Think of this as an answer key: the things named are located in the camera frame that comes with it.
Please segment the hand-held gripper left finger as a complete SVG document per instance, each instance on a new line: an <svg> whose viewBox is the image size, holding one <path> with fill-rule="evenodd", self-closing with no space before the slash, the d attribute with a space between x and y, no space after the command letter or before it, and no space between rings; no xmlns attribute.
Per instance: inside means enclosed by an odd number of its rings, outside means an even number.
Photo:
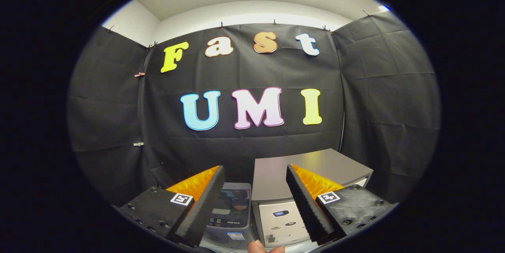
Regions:
<svg viewBox="0 0 505 253"><path fill-rule="evenodd" d="M224 182L225 169L217 165L168 188L150 187L118 212L157 238L197 247Z"/></svg>

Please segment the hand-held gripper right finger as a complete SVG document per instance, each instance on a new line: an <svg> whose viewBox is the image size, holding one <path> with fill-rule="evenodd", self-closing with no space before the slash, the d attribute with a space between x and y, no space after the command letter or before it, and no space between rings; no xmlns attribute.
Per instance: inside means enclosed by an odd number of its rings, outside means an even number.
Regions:
<svg viewBox="0 0 505 253"><path fill-rule="evenodd" d="M359 184L342 186L289 164L286 182L312 242L336 242L379 221L397 207Z"/></svg>

